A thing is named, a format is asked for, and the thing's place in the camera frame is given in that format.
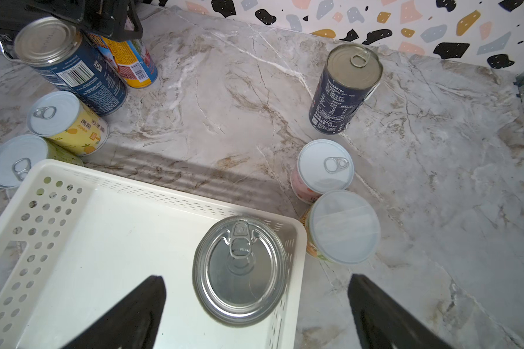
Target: metal can lid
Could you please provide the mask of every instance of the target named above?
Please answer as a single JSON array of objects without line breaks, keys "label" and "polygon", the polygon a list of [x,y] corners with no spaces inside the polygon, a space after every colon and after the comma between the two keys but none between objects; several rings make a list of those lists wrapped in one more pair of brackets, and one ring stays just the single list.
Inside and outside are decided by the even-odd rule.
[{"label": "metal can lid", "polygon": [[31,66],[48,66],[74,53],[82,41],[80,31],[54,17],[29,23],[15,37],[15,54]]},{"label": "metal can lid", "polygon": [[198,299],[212,317],[227,325],[252,325],[282,298],[286,253],[262,221],[228,217],[198,244],[192,273]]},{"label": "metal can lid", "polygon": [[299,153],[297,168],[303,182],[320,194],[347,188],[355,173],[348,151],[330,140],[307,143]]},{"label": "metal can lid", "polygon": [[31,106],[27,127],[37,136],[54,136],[67,130],[77,119],[80,101],[75,94],[56,91],[44,95]]},{"label": "metal can lid", "polygon": [[0,188],[16,188],[31,167],[47,158],[49,147],[44,139],[34,135],[12,138],[0,146]]},{"label": "metal can lid", "polygon": [[345,87],[366,90],[382,76],[382,64],[376,53],[359,44],[337,46],[326,62],[332,79]]},{"label": "metal can lid", "polygon": [[342,264],[365,261],[380,241],[377,213],[365,199],[347,190],[321,196],[311,207],[308,227],[322,255]]}]

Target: tin can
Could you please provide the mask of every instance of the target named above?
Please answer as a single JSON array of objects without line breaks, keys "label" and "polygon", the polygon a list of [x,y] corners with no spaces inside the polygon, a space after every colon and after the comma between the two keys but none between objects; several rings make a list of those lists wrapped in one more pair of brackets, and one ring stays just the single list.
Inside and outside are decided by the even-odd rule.
[{"label": "tin can", "polygon": [[126,84],[74,26],[54,17],[26,25],[14,40],[20,60],[59,90],[80,98],[97,115],[118,109],[126,99]]},{"label": "tin can", "polygon": [[27,114],[27,127],[78,156],[98,151],[109,136],[109,125],[73,93],[52,92]]},{"label": "tin can", "polygon": [[356,193],[334,190],[303,213],[307,253],[323,261],[357,264],[370,258],[380,241],[373,207]]},{"label": "tin can", "polygon": [[204,309],[225,325],[262,321],[287,283],[286,252],[262,221],[236,216],[213,225],[196,248],[192,283]]},{"label": "tin can", "polygon": [[87,33],[99,52],[105,57],[130,87],[143,88],[157,79],[157,68],[142,40],[112,41]]},{"label": "tin can", "polygon": [[309,121],[327,135],[340,133],[378,87],[381,76],[382,64],[376,53],[359,44],[337,46],[320,76]]},{"label": "tin can", "polygon": [[314,140],[297,157],[291,188],[297,198],[311,204],[324,193],[349,187],[354,173],[353,160],[344,147],[329,140]]},{"label": "tin can", "polygon": [[84,165],[79,157],[42,137],[17,136],[0,146],[0,189],[20,186],[31,167],[44,159]]}]

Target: pink can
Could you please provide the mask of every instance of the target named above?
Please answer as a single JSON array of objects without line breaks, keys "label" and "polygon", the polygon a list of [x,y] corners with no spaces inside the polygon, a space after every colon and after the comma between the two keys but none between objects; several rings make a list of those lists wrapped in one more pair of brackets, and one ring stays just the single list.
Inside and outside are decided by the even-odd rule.
[{"label": "pink can", "polygon": [[322,194],[349,187],[354,173],[344,147],[330,140],[315,140],[300,151],[291,172],[291,188],[301,201],[311,204]]}]

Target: terrazzo wall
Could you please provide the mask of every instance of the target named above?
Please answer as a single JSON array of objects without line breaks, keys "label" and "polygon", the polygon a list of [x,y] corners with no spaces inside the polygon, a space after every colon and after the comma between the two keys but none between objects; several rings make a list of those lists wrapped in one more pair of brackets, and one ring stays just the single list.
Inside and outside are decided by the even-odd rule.
[{"label": "terrazzo wall", "polygon": [[327,38],[524,71],[524,0],[146,0]]}]

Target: blue can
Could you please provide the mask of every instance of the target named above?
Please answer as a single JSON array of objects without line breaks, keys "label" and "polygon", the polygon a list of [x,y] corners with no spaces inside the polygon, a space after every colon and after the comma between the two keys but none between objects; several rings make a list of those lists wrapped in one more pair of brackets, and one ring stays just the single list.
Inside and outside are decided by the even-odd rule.
[{"label": "blue can", "polygon": [[126,84],[76,27],[54,17],[31,22],[15,37],[19,59],[99,116],[118,109]]},{"label": "blue can", "polygon": [[347,128],[356,110],[380,83],[377,54],[358,44],[337,46],[328,55],[308,118],[314,128],[335,135]]}]

